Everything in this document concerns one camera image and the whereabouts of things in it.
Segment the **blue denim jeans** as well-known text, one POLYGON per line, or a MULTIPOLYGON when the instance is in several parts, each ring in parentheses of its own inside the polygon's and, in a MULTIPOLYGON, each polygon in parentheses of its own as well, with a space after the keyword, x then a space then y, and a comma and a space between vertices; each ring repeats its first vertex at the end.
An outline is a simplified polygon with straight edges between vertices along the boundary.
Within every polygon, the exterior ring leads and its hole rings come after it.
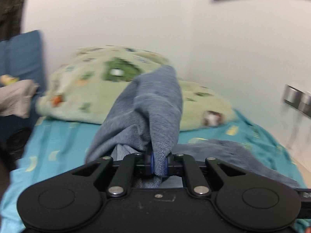
POLYGON ((167 176, 170 153, 185 153, 197 161, 218 158, 242 169, 268 177, 292 188, 300 184, 259 162, 241 144, 210 139, 199 144, 178 144, 182 94, 175 70, 168 65, 136 77, 114 102, 93 138, 85 162, 105 154, 114 160, 152 149, 154 174, 136 182, 139 188, 158 188, 167 176))

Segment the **teal patterned bed sheet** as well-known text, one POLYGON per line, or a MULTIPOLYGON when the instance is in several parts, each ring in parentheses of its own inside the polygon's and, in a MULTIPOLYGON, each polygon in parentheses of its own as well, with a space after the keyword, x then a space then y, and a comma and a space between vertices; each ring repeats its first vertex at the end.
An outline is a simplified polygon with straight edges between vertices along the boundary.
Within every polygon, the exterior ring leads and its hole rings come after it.
MULTIPOLYGON (((83 165, 99 125, 40 118, 28 140, 10 185, 1 201, 1 232, 22 232, 24 225, 16 210, 17 198, 28 186, 83 165)), ((306 184, 288 151, 268 131, 241 113, 225 125, 182 131, 180 144, 198 144, 209 139, 238 142, 266 167, 306 184)))

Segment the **green dinosaur fleece blanket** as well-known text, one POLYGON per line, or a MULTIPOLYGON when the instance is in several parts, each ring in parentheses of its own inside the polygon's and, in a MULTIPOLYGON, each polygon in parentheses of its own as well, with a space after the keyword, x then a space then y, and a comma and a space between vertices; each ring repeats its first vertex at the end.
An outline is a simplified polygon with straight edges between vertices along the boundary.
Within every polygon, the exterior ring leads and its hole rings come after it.
MULTIPOLYGON (((117 97, 138 75, 151 73, 169 60, 157 53, 126 46, 79 48, 68 64, 52 75, 36 102, 42 116, 101 124, 117 97)), ((236 119, 228 100, 195 82, 179 80, 183 97, 181 130, 221 125, 236 119)))

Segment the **beige folded cloth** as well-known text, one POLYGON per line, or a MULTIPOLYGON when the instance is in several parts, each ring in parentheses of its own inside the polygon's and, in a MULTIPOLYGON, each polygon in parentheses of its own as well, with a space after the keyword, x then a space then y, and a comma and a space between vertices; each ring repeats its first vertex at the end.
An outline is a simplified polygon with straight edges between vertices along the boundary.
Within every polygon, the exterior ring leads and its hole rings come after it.
POLYGON ((14 115, 23 119, 30 116, 32 98, 39 85, 27 79, 1 87, 1 116, 14 115))

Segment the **blue cushioned headboard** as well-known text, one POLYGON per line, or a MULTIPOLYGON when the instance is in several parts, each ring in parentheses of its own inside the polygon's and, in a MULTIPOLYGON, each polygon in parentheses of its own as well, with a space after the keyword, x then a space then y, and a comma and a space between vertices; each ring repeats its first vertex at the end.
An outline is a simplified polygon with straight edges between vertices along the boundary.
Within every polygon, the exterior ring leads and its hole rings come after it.
POLYGON ((41 33, 34 30, 1 41, 1 75, 31 79, 39 85, 38 94, 46 90, 41 33))

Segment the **silver wall switch panel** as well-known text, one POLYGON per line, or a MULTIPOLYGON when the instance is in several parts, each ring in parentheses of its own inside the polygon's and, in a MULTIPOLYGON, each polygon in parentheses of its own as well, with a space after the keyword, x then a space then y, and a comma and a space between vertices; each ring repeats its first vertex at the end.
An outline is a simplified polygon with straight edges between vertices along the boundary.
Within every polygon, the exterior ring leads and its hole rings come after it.
POLYGON ((286 84, 283 92, 283 103, 310 118, 310 90, 286 84))

